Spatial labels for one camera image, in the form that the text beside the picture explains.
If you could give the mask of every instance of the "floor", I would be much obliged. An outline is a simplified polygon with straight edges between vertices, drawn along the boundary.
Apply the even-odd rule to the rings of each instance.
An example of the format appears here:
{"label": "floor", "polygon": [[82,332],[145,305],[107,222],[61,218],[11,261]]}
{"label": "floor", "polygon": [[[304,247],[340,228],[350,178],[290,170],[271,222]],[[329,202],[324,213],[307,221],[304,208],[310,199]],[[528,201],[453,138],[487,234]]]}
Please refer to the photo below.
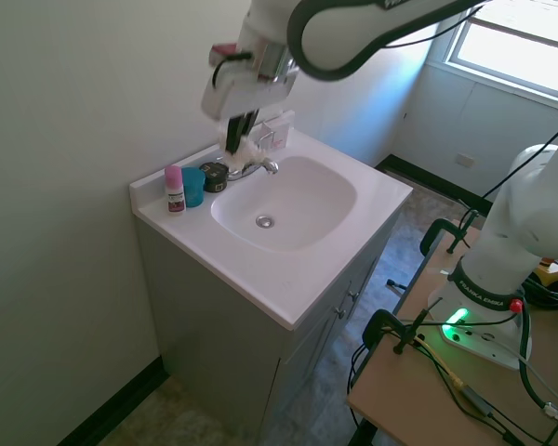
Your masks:
{"label": "floor", "polygon": [[[387,279],[407,284],[423,256],[419,241],[438,217],[460,218],[462,206],[397,177],[414,187],[392,237],[366,287],[352,320],[321,360],[311,378],[287,407],[264,441],[264,446],[345,446],[355,424],[345,403],[345,389],[353,351],[379,308],[393,309],[399,295],[385,286]],[[375,446],[396,443],[377,434]],[[167,379],[100,446],[240,446],[216,420],[191,400],[187,389]]]}

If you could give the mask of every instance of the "window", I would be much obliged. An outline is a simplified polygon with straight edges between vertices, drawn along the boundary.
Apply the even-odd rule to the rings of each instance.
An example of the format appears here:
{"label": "window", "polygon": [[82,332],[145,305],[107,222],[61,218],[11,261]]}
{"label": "window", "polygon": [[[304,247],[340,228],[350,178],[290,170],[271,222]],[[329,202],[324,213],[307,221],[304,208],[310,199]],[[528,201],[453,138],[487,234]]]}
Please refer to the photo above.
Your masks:
{"label": "window", "polygon": [[558,0],[494,0],[453,42],[449,62],[558,97]]}

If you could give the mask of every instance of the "table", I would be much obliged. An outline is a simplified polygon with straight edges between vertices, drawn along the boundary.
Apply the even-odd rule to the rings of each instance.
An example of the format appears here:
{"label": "table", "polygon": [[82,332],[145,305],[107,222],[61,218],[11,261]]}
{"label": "table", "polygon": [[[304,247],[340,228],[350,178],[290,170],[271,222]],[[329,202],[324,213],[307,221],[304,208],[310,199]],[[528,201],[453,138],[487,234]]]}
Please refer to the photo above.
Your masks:
{"label": "table", "polygon": [[[471,244],[478,235],[479,230],[470,229],[466,239]],[[399,319],[414,319],[427,306],[428,295],[445,282],[443,269],[452,270],[467,251],[460,245],[454,254],[448,254],[445,250],[452,241],[453,237],[446,234],[426,256],[395,310]],[[531,316],[531,362],[558,391],[558,311],[533,308]],[[529,398],[519,373],[448,345],[438,330],[420,327],[418,332],[426,335],[426,341],[465,383],[531,434],[546,439],[555,423]],[[348,404],[364,417],[356,432],[358,438],[372,429],[376,431],[377,427],[410,446],[508,444],[499,434],[471,420],[458,409],[430,360],[413,348],[406,348],[402,355],[394,354],[395,341],[386,335],[372,349],[347,399]],[[558,405],[558,401],[535,378],[531,383],[544,400]],[[512,431],[525,445],[537,444],[517,429],[512,428]],[[558,435],[552,444],[558,445]]]}

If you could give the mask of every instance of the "gray cabinet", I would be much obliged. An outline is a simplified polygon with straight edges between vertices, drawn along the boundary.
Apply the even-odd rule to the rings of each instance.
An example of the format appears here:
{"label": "gray cabinet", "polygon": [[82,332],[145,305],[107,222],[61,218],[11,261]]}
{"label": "gray cabinet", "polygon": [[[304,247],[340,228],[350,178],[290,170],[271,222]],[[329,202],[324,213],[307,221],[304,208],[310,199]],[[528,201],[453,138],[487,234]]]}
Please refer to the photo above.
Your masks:
{"label": "gray cabinet", "polygon": [[167,372],[246,444],[257,444],[352,317],[397,216],[327,285],[291,331],[137,220]]}

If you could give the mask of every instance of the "cabinet door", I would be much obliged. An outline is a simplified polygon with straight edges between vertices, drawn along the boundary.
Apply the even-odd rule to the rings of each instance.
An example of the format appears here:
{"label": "cabinet door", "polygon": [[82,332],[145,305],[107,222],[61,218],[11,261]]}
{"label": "cabinet door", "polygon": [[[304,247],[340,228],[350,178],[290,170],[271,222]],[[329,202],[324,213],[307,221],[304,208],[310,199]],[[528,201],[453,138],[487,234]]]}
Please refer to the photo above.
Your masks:
{"label": "cabinet door", "polygon": [[335,313],[335,322],[331,326],[331,330],[326,337],[323,350],[319,357],[316,359],[316,362],[322,359],[328,349],[339,337],[339,335],[345,328],[345,325],[347,325],[347,322],[350,320],[350,317],[360,303],[362,293],[364,292],[365,286],[372,277],[372,273],[374,272],[374,268],[376,267],[378,261],[379,260],[375,258],[369,266],[366,265],[366,267],[363,268],[359,272],[359,274],[356,274],[349,281],[349,287],[347,288],[347,291],[341,299],[340,306],[338,308],[333,308],[333,311]]}
{"label": "cabinet door", "polygon": [[327,311],[306,335],[290,358],[279,364],[273,384],[273,415],[291,401],[316,365],[325,341],[337,318],[333,310]]}

